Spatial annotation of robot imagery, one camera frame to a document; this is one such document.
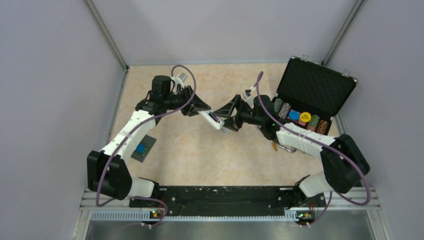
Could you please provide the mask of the white remote control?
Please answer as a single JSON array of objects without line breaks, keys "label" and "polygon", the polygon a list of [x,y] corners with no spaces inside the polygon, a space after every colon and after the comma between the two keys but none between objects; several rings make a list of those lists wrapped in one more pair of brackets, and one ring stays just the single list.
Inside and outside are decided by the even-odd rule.
[{"label": "white remote control", "polygon": [[220,117],[218,117],[218,116],[216,116],[216,117],[218,117],[219,118],[219,122],[216,122],[216,121],[214,121],[210,116],[209,116],[209,113],[213,113],[211,110],[206,110],[206,111],[199,111],[198,112],[215,130],[218,130],[218,131],[220,131],[221,133],[223,133],[223,134],[228,134],[229,133],[229,130],[228,129],[226,129],[225,127],[224,127],[224,121],[220,118]]}]

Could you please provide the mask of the orange battery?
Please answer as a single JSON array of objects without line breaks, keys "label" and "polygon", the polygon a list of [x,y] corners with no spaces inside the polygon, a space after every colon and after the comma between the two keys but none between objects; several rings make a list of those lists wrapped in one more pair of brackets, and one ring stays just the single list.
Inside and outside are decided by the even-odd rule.
[{"label": "orange battery", "polygon": [[278,151],[277,145],[274,142],[272,142],[271,145],[272,145],[273,149],[277,152]]}]

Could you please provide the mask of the purple battery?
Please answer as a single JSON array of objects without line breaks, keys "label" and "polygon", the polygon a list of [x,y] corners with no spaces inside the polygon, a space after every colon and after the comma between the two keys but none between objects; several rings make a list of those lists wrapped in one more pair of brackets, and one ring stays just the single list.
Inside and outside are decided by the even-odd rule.
[{"label": "purple battery", "polygon": [[213,113],[211,113],[211,112],[210,112],[208,115],[209,115],[209,116],[210,116],[210,117],[211,117],[211,118],[212,118],[215,122],[217,122],[217,123],[218,123],[218,122],[220,121],[220,119],[219,119],[217,116],[215,116]]}]

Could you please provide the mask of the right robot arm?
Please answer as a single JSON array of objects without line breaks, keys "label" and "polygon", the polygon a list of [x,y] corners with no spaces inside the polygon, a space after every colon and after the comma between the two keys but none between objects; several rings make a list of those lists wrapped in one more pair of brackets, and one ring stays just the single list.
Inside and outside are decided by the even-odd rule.
[{"label": "right robot arm", "polygon": [[266,139],[321,161],[321,172],[308,175],[294,185],[293,200],[297,205],[307,206],[321,193],[336,191],[346,194],[369,173],[370,166],[351,136],[332,137],[307,130],[289,120],[279,121],[273,110],[274,104],[266,95],[256,96],[250,106],[237,94],[214,111],[214,115],[224,118],[227,129],[237,132],[243,124],[256,125]]}]

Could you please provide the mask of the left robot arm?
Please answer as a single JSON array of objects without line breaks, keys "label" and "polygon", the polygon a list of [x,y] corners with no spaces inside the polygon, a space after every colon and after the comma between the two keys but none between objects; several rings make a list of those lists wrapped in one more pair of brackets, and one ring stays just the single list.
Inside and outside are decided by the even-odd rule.
[{"label": "left robot arm", "polygon": [[147,206],[156,206],[161,194],[152,180],[131,176],[127,167],[131,156],[165,115],[181,112],[192,117],[201,112],[208,114],[211,109],[190,85],[184,86],[181,78],[155,76],[147,97],[136,105],[122,130],[101,150],[88,154],[88,189],[116,200],[141,197]]}]

